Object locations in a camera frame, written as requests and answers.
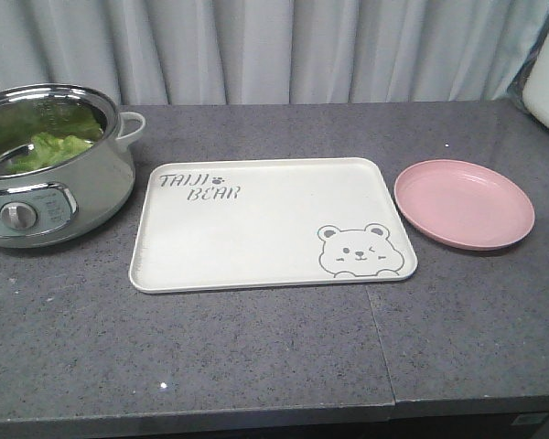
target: pot handle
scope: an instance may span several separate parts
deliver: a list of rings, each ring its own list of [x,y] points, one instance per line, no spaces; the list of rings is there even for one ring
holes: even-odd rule
[[[140,123],[140,126],[136,128],[131,133],[124,134],[124,128],[126,122],[128,121],[137,121]],[[126,151],[128,146],[137,141],[143,136],[143,131],[146,126],[146,119],[140,112],[121,112],[120,113],[120,132],[118,137],[116,137],[116,143],[120,151]]]

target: serving tray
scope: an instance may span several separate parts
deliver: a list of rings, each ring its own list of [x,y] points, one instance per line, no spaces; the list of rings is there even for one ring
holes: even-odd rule
[[[159,294],[397,281],[416,265],[369,160],[175,163],[149,178],[130,280]]]

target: bear face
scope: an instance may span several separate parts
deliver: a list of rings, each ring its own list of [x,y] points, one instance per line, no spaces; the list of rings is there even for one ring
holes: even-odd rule
[[[323,226],[318,237],[323,241],[319,255],[321,267],[334,277],[378,276],[403,268],[404,257],[389,241],[390,232],[372,223],[364,230],[340,230]]]

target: pot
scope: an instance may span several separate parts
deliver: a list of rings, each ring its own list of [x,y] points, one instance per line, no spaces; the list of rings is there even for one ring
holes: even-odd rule
[[[129,129],[129,121],[138,126]],[[108,220],[132,192],[135,165],[128,146],[144,128],[142,114],[118,112],[93,89],[40,84],[0,91],[0,247],[46,246]],[[88,147],[58,163],[7,171],[16,155],[37,147],[35,136],[43,133],[76,136]]]

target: pink plate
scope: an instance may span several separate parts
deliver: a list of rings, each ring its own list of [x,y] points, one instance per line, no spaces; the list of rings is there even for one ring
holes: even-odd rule
[[[494,250],[524,238],[533,228],[529,198],[508,178],[457,160],[407,167],[394,183],[403,215],[421,232],[468,250]]]

